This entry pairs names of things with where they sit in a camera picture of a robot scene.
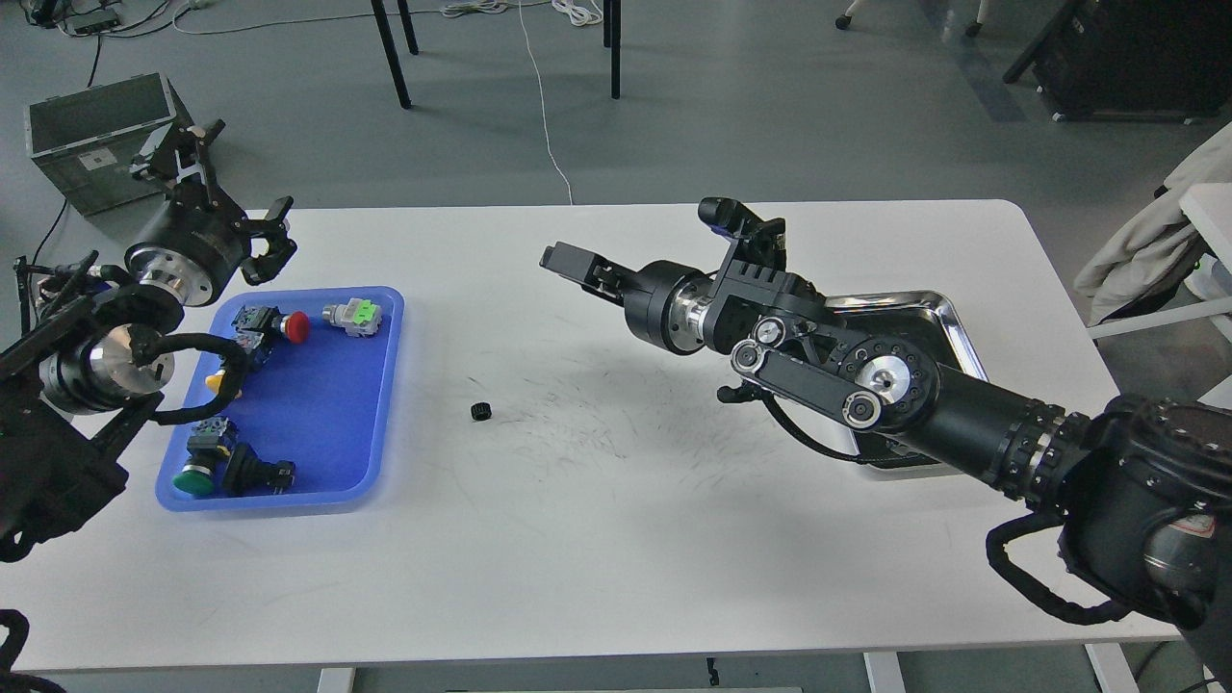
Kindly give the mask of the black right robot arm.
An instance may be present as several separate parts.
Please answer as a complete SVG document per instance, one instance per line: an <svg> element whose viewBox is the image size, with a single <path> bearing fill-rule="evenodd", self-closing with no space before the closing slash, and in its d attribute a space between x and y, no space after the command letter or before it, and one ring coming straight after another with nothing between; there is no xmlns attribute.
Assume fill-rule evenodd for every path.
<svg viewBox="0 0 1232 693"><path fill-rule="evenodd" d="M1096 626L1137 613L1177 626L1230 684L1230 411L1121 395L1095 418L938 361L906 333L854 328L788 273L786 223L706 197L728 242L715 273L630 270L558 242L541 268L620 306L630 333L675 355L731 360L724 403L760 400L806 448L832 455L780 407L797 404L979 478L1027 513L991 529L986 557L1044 613Z"/></svg>

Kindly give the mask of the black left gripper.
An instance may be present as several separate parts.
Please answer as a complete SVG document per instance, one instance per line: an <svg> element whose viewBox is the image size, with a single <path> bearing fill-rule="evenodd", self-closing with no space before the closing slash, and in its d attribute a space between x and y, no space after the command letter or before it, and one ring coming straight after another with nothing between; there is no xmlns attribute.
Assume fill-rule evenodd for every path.
<svg viewBox="0 0 1232 693"><path fill-rule="evenodd" d="M241 234L221 216L223 192L209 146L225 127L223 120L163 126L128 166L133 180L155 187L164 201L127 249L124 268L137 282L166 289L186 307L216 303L238 268L249 286L272 281L298 249L290 238L291 196L274 200L264 218L239 219ZM249 255L251 240L264 240L266 250Z"/></svg>

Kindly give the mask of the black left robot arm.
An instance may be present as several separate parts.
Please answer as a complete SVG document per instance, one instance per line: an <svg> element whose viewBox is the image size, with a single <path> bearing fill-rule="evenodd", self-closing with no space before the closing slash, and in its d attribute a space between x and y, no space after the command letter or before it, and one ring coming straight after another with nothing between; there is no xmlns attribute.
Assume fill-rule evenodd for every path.
<svg viewBox="0 0 1232 693"><path fill-rule="evenodd" d="M120 265L97 253L39 273L47 298L2 351L2 561L76 531L126 490L120 454L143 425L207 420L241 393L251 365L235 342L181 333L235 275L257 286L294 256L285 196L254 218L221 187L209 148L224 121L168 125L133 158L163 205Z"/></svg>

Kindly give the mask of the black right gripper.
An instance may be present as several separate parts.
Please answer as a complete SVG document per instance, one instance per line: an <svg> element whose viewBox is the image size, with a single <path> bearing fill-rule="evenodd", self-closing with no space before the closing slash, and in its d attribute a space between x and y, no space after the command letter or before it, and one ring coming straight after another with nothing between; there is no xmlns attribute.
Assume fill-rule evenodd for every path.
<svg viewBox="0 0 1232 693"><path fill-rule="evenodd" d="M538 268L554 273L585 293L622 306L630 333L673 354L703 346L687 313L708 293L702 271L674 261L650 261L638 271L568 243L546 245Z"/></svg>

